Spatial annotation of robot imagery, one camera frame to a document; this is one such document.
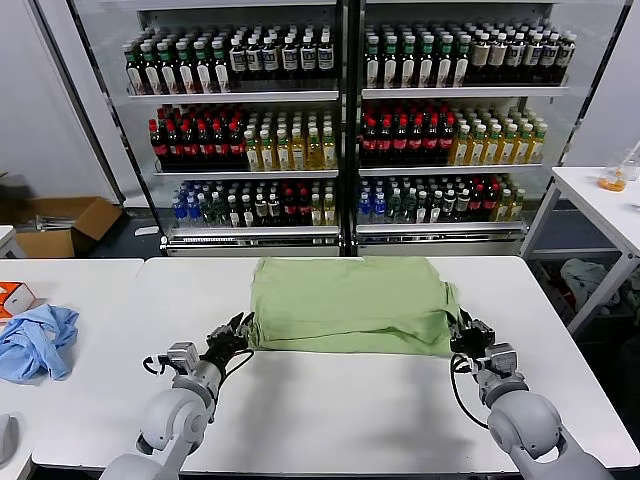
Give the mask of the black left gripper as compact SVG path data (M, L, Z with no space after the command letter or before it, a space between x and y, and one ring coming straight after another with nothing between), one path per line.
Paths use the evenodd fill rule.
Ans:
M230 361L236 354L243 352L251 344L251 331L254 313L244 317L244 313L233 316L227 325L220 326L207 338L206 361Z

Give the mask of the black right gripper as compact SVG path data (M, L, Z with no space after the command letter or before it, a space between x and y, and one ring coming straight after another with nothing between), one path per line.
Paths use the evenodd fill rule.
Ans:
M464 309L459 310L459 324L457 320L448 320L451 352L469 358L483 358L485 350L495 342L495 331L484 323L478 323Z

